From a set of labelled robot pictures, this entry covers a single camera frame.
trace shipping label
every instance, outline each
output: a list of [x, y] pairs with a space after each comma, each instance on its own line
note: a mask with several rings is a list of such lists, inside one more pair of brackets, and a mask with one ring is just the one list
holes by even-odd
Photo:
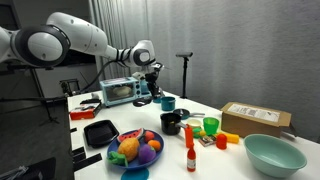
[[233, 104], [228, 111], [251, 116], [267, 121], [278, 122], [280, 113], [275, 111], [268, 111], [264, 109], [258, 109], [250, 106], [244, 106], [239, 104]]

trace microwave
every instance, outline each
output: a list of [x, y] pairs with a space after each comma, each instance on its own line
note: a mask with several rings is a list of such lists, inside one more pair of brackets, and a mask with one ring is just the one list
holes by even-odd
[[100, 88], [107, 107], [151, 96], [146, 81], [134, 77], [103, 80]]

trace green cup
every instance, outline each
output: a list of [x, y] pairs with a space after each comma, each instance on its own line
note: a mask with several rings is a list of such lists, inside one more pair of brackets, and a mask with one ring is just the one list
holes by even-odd
[[203, 127], [207, 135], [216, 134], [219, 127], [219, 120], [213, 117], [205, 117], [203, 118]]

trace toy pepper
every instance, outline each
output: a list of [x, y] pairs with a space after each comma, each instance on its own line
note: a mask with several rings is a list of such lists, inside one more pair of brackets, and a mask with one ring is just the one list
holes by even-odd
[[115, 151], [109, 152], [108, 161], [111, 164], [125, 165], [126, 167], [128, 167], [128, 161], [126, 156], [124, 154], [119, 154]]

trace black tray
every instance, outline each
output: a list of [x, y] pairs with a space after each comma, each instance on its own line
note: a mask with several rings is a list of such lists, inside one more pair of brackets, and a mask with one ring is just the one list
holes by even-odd
[[84, 134], [87, 144], [92, 148], [108, 145], [119, 136], [118, 130], [110, 120], [102, 120], [86, 126]]

